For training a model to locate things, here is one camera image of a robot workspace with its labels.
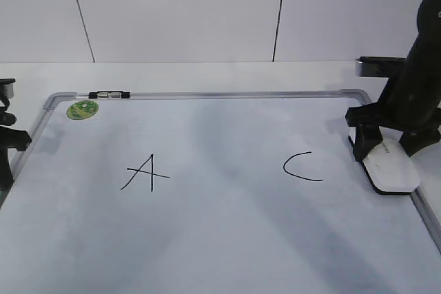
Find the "whiteboard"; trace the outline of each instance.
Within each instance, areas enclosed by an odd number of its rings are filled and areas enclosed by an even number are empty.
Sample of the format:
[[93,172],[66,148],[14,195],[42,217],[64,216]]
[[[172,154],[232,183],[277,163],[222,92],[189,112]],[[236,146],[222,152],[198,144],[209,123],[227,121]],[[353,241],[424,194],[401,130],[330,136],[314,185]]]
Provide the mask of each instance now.
[[[410,197],[375,193],[352,157],[356,99],[71,104],[0,209],[2,293],[439,293]],[[153,191],[127,170],[152,154]]]

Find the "black object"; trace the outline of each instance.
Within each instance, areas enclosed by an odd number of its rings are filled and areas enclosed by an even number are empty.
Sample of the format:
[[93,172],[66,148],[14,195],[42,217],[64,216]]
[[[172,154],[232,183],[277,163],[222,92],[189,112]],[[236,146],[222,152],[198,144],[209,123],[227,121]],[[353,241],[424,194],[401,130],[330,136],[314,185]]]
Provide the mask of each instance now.
[[376,103],[346,113],[348,126],[356,128],[353,154],[358,162],[382,142],[379,127],[402,131],[400,144],[409,156],[441,140],[441,0],[422,1],[417,27],[419,35],[404,63],[360,58],[386,68],[389,79]]
[[360,64],[361,77],[392,77],[399,74],[405,58],[387,58],[385,56],[361,56],[357,59]]
[[[7,113],[9,98],[12,98],[11,79],[0,79],[0,125],[11,126],[17,120],[13,114]],[[11,188],[14,178],[9,166],[8,148],[15,148],[17,151],[25,151],[32,142],[26,131],[17,131],[0,126],[0,190],[6,191]]]
[[98,99],[98,98],[121,98],[121,99],[129,99],[130,92],[124,91],[97,91],[90,92],[89,99]]

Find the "green sticker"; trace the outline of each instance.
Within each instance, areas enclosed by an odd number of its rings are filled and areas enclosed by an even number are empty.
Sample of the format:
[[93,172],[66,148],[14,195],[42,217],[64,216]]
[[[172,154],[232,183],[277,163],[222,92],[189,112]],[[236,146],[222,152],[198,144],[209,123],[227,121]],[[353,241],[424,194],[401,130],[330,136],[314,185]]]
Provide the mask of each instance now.
[[68,118],[72,120],[85,120],[98,112],[98,103],[91,100],[84,100],[74,103],[68,108]]

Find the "black marker writing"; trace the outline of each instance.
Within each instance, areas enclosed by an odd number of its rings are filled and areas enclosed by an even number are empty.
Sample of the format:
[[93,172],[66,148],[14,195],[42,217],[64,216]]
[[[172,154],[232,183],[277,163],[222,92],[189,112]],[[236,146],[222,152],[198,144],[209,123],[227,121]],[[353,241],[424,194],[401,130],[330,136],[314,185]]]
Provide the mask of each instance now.
[[[170,178],[169,176],[163,176],[163,175],[154,174],[154,172],[153,172],[153,157],[154,157],[153,154],[151,154],[150,157],[138,169],[127,168],[127,170],[135,171],[135,173],[129,179],[127,184],[124,185],[123,187],[121,187],[120,189],[126,188],[131,183],[131,181],[136,177],[136,175],[139,172],[141,172],[143,174],[149,174],[150,175],[150,191],[151,192],[153,192],[153,177],[157,176],[157,177],[162,177],[162,178]],[[151,161],[151,163],[150,163],[150,172],[141,170],[149,161]]]
[[312,153],[312,152],[310,152],[310,151],[306,151],[306,152],[304,152],[304,153],[299,153],[299,154],[295,154],[295,155],[291,156],[290,158],[288,158],[288,160],[285,161],[285,163],[283,163],[283,171],[286,172],[287,174],[291,175],[291,176],[294,176],[294,177],[297,177],[297,178],[300,178],[300,179],[309,180],[309,181],[311,181],[311,182],[322,182],[323,179],[311,179],[311,178],[306,178],[306,177],[302,177],[302,176],[294,175],[294,174],[292,174],[291,172],[289,172],[289,171],[286,170],[287,163],[288,163],[290,160],[292,160],[292,159],[295,158],[296,156],[305,155],[305,154],[310,154],[310,153]]

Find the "whiteboard frame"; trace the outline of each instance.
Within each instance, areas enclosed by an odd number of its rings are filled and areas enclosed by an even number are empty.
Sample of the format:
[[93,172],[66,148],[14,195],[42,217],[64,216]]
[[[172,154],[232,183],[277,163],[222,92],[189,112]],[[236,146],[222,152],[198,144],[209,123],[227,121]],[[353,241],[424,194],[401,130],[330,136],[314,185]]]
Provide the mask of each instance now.
[[[371,103],[369,95],[359,89],[341,89],[335,91],[301,91],[301,92],[241,92],[241,93],[131,93],[130,100],[179,100],[179,99],[229,99],[229,98],[354,98],[361,105]],[[24,152],[17,153],[11,162],[11,171],[14,179],[20,174],[29,155],[32,153],[36,142],[40,138],[46,124],[57,105],[63,101],[79,101],[89,99],[89,94],[76,92],[59,92],[51,95],[44,103],[40,115],[33,128],[30,130],[32,144]],[[3,201],[6,199],[9,191],[2,192],[0,195],[0,209]],[[418,213],[420,214],[424,225],[426,226],[432,240],[435,242],[441,253],[441,224],[436,214],[430,207],[424,192],[418,187],[410,193],[411,199]]]

